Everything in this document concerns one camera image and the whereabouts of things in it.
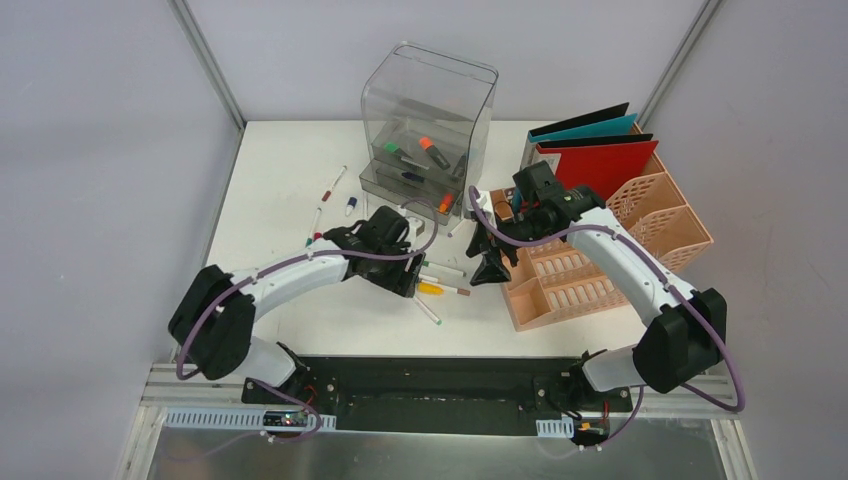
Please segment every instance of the red folder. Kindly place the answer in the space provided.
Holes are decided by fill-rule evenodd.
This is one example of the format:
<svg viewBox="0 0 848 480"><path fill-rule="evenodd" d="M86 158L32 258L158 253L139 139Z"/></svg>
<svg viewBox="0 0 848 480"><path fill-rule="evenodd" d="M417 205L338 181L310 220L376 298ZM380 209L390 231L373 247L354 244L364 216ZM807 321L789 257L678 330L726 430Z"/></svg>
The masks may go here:
<svg viewBox="0 0 848 480"><path fill-rule="evenodd" d="M642 174L657 143L657 140L652 140L570 148L543 148L542 144L538 144L536 152L559 155L558 161L548 161L557 180L565 188L588 185L601 198L608 200L625 182Z"/></svg>

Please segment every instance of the orange marker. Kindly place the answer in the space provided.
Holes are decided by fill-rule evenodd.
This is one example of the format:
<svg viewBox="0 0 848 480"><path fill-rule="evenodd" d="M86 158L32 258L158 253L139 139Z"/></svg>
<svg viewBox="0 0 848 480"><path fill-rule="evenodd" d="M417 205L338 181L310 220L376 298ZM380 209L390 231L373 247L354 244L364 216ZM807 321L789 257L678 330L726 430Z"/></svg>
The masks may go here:
<svg viewBox="0 0 848 480"><path fill-rule="evenodd" d="M430 158L432 158L433 161L436 162L436 165L438 165L439 168L441 168L442 170L447 170L450 168L450 162L448 162L448 159L446 159L445 156L442 155L442 152L439 151L439 149L436 148L435 145L433 145L432 140L430 140L428 137L421 137L421 139L418 140L418 144L421 145L421 148L423 148L424 151L427 152L427 155L429 155Z"/></svg>
<svg viewBox="0 0 848 480"><path fill-rule="evenodd" d="M453 203L453 195L450 193L446 193L444 197L442 197L442 204L439 205L439 213L445 213L450 208L451 203Z"/></svg>

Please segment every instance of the plastic organizer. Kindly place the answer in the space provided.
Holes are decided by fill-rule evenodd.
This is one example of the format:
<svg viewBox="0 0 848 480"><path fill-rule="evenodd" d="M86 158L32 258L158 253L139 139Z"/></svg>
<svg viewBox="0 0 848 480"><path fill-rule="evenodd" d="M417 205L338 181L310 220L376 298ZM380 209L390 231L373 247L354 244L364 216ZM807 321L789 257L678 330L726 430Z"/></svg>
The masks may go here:
<svg viewBox="0 0 848 480"><path fill-rule="evenodd" d="M633 134L641 133L634 127ZM512 196L511 189L492 192ZM672 272L680 272L713 243L660 158L607 201L618 221ZM501 286L517 331L529 330L627 304L615 284L585 255L554 240L518 250L512 281Z"/></svg>

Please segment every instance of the clear acrylic box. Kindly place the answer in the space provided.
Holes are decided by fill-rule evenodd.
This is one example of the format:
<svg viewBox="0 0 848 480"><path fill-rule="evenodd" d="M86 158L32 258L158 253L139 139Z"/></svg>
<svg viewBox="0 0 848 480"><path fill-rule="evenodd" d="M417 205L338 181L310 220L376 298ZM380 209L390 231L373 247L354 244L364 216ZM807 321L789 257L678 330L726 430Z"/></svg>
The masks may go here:
<svg viewBox="0 0 848 480"><path fill-rule="evenodd" d="M493 67L421 45L393 48L362 91L371 156L362 189L393 203L427 198L442 225L461 216L483 170L497 79Z"/></svg>

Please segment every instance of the white wall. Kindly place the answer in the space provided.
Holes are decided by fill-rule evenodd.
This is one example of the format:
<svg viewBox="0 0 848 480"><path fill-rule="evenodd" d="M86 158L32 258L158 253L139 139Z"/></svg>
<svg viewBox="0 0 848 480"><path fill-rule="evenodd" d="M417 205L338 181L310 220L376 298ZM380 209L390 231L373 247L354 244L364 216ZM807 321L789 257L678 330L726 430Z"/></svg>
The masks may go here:
<svg viewBox="0 0 848 480"><path fill-rule="evenodd" d="M116 472L237 140L164 0L0 6L0 478Z"/></svg>
<svg viewBox="0 0 848 480"><path fill-rule="evenodd" d="M760 478L846 478L848 3L726 2L650 130L716 245Z"/></svg>
<svg viewBox="0 0 848 480"><path fill-rule="evenodd" d="M248 120L361 118L366 80L401 40L500 72L495 118L641 108L702 0L192 0Z"/></svg>

